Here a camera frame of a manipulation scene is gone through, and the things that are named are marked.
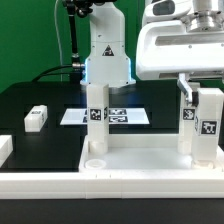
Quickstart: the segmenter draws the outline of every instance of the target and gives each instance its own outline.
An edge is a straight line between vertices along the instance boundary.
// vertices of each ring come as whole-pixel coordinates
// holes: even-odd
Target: black tabletop
[[[67,108],[86,108],[86,93],[69,83],[18,83],[0,94],[0,134],[13,136],[13,153],[0,172],[78,170],[86,125],[60,125]],[[24,117],[46,105],[48,119],[39,133],[26,133]],[[177,133],[179,90],[176,81],[138,82],[110,94],[110,108],[145,108],[150,125],[111,125],[110,133]]]

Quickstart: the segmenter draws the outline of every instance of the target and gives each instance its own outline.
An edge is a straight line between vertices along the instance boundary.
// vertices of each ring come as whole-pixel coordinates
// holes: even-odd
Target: white block
[[[104,154],[108,150],[109,88],[105,84],[87,86],[87,126],[90,152]]]
[[[25,117],[25,131],[39,132],[47,120],[47,106],[34,106]]]
[[[6,161],[13,150],[12,136],[0,135],[0,167]]]
[[[198,89],[195,130],[192,139],[194,161],[212,161],[217,155],[224,94],[219,89]]]
[[[200,83],[189,83],[195,92],[200,87]],[[179,138],[178,152],[182,154],[191,153],[192,136],[194,132],[195,107],[187,105],[184,93],[181,93],[180,101],[180,120],[179,120]]]

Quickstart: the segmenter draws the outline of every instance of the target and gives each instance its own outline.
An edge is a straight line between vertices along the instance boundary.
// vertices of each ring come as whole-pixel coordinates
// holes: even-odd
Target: small white block
[[[12,136],[0,135],[0,167],[6,161],[13,150]]]
[[[47,120],[47,106],[34,106],[25,117],[25,131],[39,132]]]

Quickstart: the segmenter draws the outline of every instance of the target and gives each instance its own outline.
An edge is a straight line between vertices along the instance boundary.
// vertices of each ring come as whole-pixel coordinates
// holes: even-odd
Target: white plastic part
[[[160,36],[184,36],[188,38],[186,26],[181,21],[155,22],[144,26],[139,34],[136,74],[142,80],[155,80],[163,73],[189,73],[203,71],[223,71],[224,51],[220,43],[180,45],[156,44]]]
[[[0,167],[13,151],[12,136],[0,135]]]
[[[47,120],[47,106],[34,106],[25,117],[25,131],[39,132]]]
[[[109,87],[105,84],[87,86],[88,136],[90,152],[104,154],[108,150]]]
[[[82,85],[108,83],[119,88],[134,84],[131,61],[125,53],[125,18],[113,3],[92,6],[90,14],[91,53],[86,59]]]
[[[172,14],[165,14],[165,15],[155,15],[154,14],[154,7],[161,3],[174,3],[174,12]],[[191,10],[192,0],[162,0],[155,2],[153,4],[149,4],[146,6],[143,19],[142,19],[142,27],[145,26],[147,23],[151,22],[160,22],[160,21],[168,21],[174,18],[181,18]]]
[[[224,94],[216,88],[199,88],[198,94],[192,157],[195,162],[207,162],[209,165],[217,157]]]
[[[200,83],[189,83],[192,90],[195,92],[200,87]],[[182,154],[191,153],[192,136],[194,133],[195,110],[193,106],[188,106],[186,96],[181,93],[180,100],[180,119],[179,119],[179,138],[178,152]]]

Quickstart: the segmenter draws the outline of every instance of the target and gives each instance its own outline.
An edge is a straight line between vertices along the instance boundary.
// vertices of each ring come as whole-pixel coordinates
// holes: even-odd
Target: cable
[[[53,71],[56,71],[56,70],[60,70],[60,69],[64,69],[64,68],[72,68],[72,65],[60,65],[60,66],[56,66],[54,68],[50,68],[50,69],[40,73],[36,78],[34,78],[32,80],[32,82],[37,82],[40,78],[42,78],[44,76],[55,75],[55,74],[50,74],[50,72],[53,72]]]
[[[58,28],[58,6],[59,6],[59,1],[56,0],[55,2],[55,7],[54,7],[54,24],[55,24],[55,29],[56,29],[56,34],[57,34],[57,41],[58,41],[58,48],[59,48],[59,55],[60,55],[60,65],[63,65],[63,52],[62,52],[62,46],[61,46],[61,38],[60,38],[60,33],[59,33],[59,28]]]

